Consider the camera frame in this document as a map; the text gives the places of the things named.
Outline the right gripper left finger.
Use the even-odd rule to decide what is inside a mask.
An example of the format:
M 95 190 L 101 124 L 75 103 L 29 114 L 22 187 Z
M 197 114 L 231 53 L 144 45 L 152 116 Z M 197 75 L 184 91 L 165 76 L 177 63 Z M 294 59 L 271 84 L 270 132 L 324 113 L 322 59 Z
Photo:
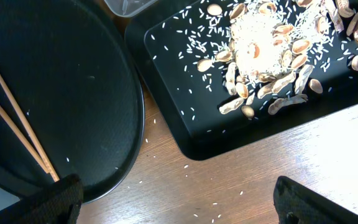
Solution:
M 70 174 L 49 187 L 0 211 L 0 223 L 76 224 L 83 203 L 83 184 Z

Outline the peanut shells and rice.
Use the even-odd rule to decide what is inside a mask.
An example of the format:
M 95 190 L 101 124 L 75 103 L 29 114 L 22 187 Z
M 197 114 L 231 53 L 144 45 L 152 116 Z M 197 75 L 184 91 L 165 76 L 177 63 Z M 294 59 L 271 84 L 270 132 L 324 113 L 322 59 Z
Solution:
M 221 66 L 223 88 L 231 100 L 218 110 L 240 110 L 255 118 L 253 102 L 273 97 L 270 115 L 304 103 L 307 93 L 323 93 L 312 76 L 331 65 L 328 48 L 343 35 L 339 48 L 358 72 L 358 11 L 347 1 L 200 1 L 206 22 L 190 30 L 188 45 L 179 53 L 196 57 L 204 87 L 212 87 L 212 69 Z

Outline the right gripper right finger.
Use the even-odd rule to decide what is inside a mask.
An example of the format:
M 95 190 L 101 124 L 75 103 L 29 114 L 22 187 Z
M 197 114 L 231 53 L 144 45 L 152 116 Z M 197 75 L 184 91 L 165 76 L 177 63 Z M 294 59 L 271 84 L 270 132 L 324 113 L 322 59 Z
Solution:
M 273 205 L 279 224 L 358 223 L 358 215 L 286 177 L 278 177 Z

